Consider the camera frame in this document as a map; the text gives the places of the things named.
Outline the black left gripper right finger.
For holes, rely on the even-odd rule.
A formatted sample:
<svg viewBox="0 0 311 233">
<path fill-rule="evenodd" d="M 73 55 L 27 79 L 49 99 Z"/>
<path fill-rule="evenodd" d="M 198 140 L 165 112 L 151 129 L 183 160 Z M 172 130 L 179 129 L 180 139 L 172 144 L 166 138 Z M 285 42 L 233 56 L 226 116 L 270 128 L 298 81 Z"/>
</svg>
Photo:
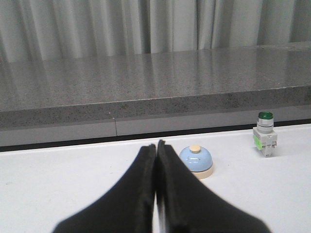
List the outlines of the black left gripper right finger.
<svg viewBox="0 0 311 233">
<path fill-rule="evenodd" d="M 260 219 L 204 186 L 163 140 L 157 146 L 156 166 L 156 199 L 162 233 L 270 232 Z"/>
</svg>

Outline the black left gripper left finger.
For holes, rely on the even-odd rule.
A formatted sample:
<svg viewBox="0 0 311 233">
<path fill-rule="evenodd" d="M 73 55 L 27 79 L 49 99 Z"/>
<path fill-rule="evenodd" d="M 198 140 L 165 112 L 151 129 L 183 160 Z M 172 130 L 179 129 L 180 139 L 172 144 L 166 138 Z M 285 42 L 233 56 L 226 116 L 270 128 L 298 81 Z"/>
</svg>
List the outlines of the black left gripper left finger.
<svg viewBox="0 0 311 233">
<path fill-rule="evenodd" d="M 152 232 L 155 159 L 154 144 L 141 147 L 134 162 L 106 194 L 60 222 L 54 232 Z"/>
</svg>

